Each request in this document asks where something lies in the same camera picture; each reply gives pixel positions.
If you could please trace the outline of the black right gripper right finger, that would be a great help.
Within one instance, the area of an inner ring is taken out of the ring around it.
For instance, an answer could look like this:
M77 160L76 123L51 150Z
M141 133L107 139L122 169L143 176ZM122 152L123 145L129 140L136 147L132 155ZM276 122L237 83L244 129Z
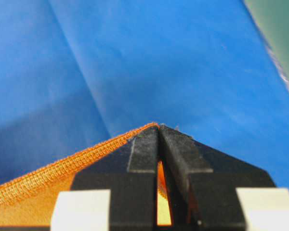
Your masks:
M165 125L159 134L187 217L201 231L289 231L289 190L265 170Z

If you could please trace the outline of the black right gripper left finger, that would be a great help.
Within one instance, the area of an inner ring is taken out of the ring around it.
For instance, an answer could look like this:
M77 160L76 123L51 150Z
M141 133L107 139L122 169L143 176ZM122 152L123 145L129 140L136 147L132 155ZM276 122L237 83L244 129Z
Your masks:
M158 128L78 172L60 192L53 231L151 231L156 224Z

